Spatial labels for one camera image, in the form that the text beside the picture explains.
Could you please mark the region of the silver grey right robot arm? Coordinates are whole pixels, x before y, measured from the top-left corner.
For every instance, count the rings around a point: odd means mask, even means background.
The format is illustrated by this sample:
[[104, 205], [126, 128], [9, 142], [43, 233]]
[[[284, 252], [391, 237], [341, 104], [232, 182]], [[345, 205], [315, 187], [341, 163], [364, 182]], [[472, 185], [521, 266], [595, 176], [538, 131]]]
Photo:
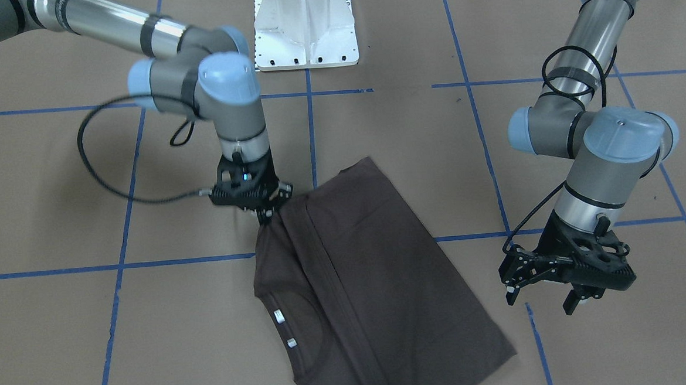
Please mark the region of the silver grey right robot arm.
[[269, 223], [294, 188], [276, 175], [249, 44], [232, 26], [203, 29], [113, 0], [0, 0], [0, 42], [32, 30], [67, 32], [142, 54], [128, 72], [128, 94], [144, 109], [178, 114], [184, 127], [211, 122], [221, 147], [218, 178], [211, 188], [163, 199], [117, 190], [92, 167], [84, 148], [88, 123], [110, 104], [95, 107], [77, 132], [86, 170], [116, 196], [145, 205], [204, 196], [215, 206], [256, 214]]

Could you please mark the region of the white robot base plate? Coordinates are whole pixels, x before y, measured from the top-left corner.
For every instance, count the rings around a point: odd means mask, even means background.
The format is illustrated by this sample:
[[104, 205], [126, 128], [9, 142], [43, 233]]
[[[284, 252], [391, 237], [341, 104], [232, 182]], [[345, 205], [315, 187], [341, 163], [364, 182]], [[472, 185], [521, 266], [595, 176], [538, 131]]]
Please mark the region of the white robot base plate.
[[352, 0], [254, 0], [254, 63], [259, 71], [358, 64]]

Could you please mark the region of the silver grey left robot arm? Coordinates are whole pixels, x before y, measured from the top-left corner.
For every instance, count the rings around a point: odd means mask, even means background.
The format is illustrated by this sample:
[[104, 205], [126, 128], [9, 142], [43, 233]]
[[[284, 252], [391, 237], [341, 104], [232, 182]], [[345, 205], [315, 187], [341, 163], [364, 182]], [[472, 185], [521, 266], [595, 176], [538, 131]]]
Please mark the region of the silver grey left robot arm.
[[631, 248], [613, 229], [636, 183], [676, 149], [680, 130], [661, 112], [612, 106], [606, 80], [617, 43], [641, 0], [584, 0], [563, 47], [541, 67], [534, 105], [516, 110], [508, 123], [513, 149], [571, 159], [541, 239], [527, 250], [507, 237], [499, 267], [506, 302], [540, 281], [571, 285], [563, 310], [636, 281]]

